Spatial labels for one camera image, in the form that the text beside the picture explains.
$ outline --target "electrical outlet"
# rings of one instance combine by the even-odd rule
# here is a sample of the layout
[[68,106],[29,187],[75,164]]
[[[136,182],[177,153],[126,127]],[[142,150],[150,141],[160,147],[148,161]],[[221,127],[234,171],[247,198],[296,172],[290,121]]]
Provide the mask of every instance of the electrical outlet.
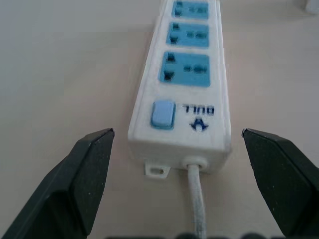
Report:
[[181,46],[208,47],[209,28],[203,24],[171,22],[166,43]]
[[[202,31],[207,38],[196,38]],[[162,0],[128,132],[147,176],[163,179],[189,164],[212,173],[225,163],[231,127],[222,32],[220,1]]]
[[208,3],[194,1],[175,1],[172,10],[172,16],[208,19]]
[[159,72],[161,82],[187,86],[210,86],[207,55],[165,52]]

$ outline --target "white object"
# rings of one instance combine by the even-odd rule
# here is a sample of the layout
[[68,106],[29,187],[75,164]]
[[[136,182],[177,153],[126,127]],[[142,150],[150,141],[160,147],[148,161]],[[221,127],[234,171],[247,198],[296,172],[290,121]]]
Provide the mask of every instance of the white object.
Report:
[[319,0],[308,0],[306,5],[306,11],[312,14],[318,14]]
[[[204,172],[217,171],[230,152],[231,127],[220,5],[218,0],[197,2],[208,3],[208,20],[175,18],[172,16],[174,0],[166,0],[150,45],[128,132],[130,149],[136,160],[145,163],[148,169],[146,175],[149,176],[152,175],[150,166],[158,168],[157,171],[162,175],[167,175],[169,167],[187,169],[189,164],[199,165]],[[166,44],[171,22],[207,24],[209,47]],[[159,72],[163,55],[167,51],[209,56],[210,86],[193,87],[161,82]],[[160,100],[175,102],[172,130],[158,129],[151,125],[154,102]],[[213,115],[202,113],[207,113],[211,106],[214,107]],[[208,128],[201,130],[201,123]]]

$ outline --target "screw hole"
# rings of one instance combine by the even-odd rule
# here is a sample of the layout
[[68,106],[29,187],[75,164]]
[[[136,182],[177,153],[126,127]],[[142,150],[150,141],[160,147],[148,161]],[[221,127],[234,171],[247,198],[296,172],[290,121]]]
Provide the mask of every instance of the screw hole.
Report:
[[175,63],[175,56],[174,56],[174,54],[172,54],[172,53],[169,53],[168,55],[167,55],[167,60],[166,60],[166,62],[170,62],[170,63]]
[[178,23],[173,23],[173,30],[179,30]]
[[200,38],[200,39],[204,39],[207,37],[207,34],[204,32],[198,32],[198,33],[196,33],[196,37]]
[[161,168],[151,168],[150,172],[151,172],[151,174],[157,174],[157,175],[164,174],[164,170]]
[[177,41],[178,41],[178,37],[177,36],[170,36],[169,39],[170,39],[170,43],[171,44],[176,44]]
[[174,71],[164,71],[164,80],[171,81],[175,72]]
[[195,73],[206,73],[207,72],[207,68],[206,67],[202,67],[202,66],[195,66],[194,67],[194,72]]
[[194,37],[194,32],[193,31],[188,31],[187,32],[187,37]]

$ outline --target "blue outlet panel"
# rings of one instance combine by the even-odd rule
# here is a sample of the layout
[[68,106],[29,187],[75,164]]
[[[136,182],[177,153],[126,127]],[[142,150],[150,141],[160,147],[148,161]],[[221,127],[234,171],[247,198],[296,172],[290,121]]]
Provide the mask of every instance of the blue outlet panel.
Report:
[[209,57],[199,54],[165,52],[159,80],[187,86],[210,86]]
[[172,10],[172,16],[194,19],[208,19],[208,3],[175,1]]
[[171,22],[166,43],[176,46],[208,47],[209,28],[203,24]]

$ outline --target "cable strain relief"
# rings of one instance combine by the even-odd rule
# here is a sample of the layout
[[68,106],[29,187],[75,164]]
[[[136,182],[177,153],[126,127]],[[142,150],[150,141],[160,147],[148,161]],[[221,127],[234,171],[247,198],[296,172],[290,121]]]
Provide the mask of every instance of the cable strain relief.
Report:
[[187,167],[191,164],[197,164],[199,166],[199,170],[205,170],[208,168],[207,159],[201,156],[187,156],[183,162],[183,168],[187,169]]

